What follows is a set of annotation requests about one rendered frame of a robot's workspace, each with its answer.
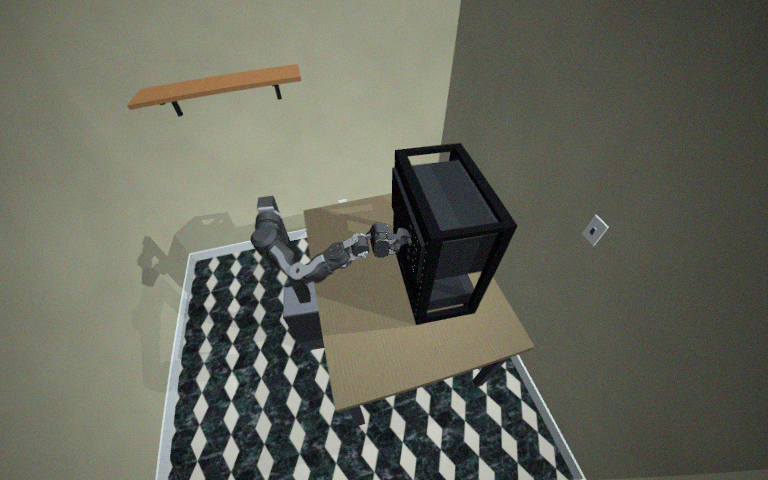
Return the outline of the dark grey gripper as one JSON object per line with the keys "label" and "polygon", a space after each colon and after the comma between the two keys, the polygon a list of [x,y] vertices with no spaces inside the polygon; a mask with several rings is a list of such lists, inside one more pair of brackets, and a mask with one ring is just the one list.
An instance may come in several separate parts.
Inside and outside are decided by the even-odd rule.
{"label": "dark grey gripper", "polygon": [[391,234],[391,232],[387,224],[376,222],[366,233],[367,239],[371,241],[372,250],[376,257],[383,258],[387,255],[396,254],[400,251],[401,246],[407,243],[408,246],[412,245],[408,230],[398,228],[397,234]]}

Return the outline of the black server rack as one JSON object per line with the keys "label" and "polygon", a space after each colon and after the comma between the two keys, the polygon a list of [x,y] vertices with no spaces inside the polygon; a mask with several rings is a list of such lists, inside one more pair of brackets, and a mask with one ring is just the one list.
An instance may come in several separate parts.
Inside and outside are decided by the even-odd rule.
{"label": "black server rack", "polygon": [[[443,152],[449,161],[408,159]],[[393,233],[404,228],[412,241],[396,256],[416,325],[474,314],[517,224],[462,144],[395,150],[392,209]]]}

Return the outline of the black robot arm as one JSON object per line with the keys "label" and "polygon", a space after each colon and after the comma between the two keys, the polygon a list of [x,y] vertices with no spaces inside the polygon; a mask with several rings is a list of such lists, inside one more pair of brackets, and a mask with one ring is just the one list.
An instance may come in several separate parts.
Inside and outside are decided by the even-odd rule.
{"label": "black robot arm", "polygon": [[261,254],[260,256],[267,257],[288,277],[291,276],[303,284],[317,284],[335,270],[348,267],[352,260],[366,258],[365,255],[370,251],[367,236],[354,233],[351,238],[342,243],[333,243],[324,253],[316,255],[309,263],[305,265],[301,262],[296,263],[293,251],[282,242],[279,236],[282,223],[280,213],[275,211],[273,206],[259,207],[257,211],[255,231],[251,235],[252,245],[259,255]]}

